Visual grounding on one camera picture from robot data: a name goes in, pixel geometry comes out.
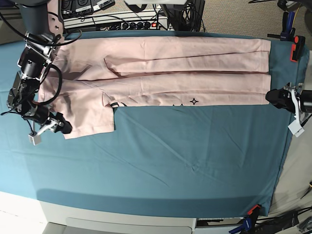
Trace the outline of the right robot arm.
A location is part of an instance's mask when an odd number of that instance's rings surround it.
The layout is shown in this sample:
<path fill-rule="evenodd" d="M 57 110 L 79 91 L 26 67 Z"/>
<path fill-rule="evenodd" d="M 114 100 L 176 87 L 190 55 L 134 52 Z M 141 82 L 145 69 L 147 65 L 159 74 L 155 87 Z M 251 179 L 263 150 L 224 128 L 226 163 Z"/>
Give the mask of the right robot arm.
<path fill-rule="evenodd" d="M 72 131 L 71 124 L 61 113 L 53 114 L 48 107 L 58 97 L 62 87 L 62 73 L 53 64 L 59 48 L 67 44 L 63 37 L 62 2 L 60 0 L 18 0 L 16 4 L 26 28 L 25 34 L 15 29 L 4 16 L 0 17 L 25 41 L 25 49 L 18 60 L 19 71 L 8 94 L 7 113 L 20 115 L 24 120 L 40 125 L 38 132 L 31 133 L 33 137 L 46 130 L 69 134 Z M 39 92 L 50 69 L 55 70 L 58 75 L 56 93 L 47 101 L 35 101 L 35 95 Z"/>

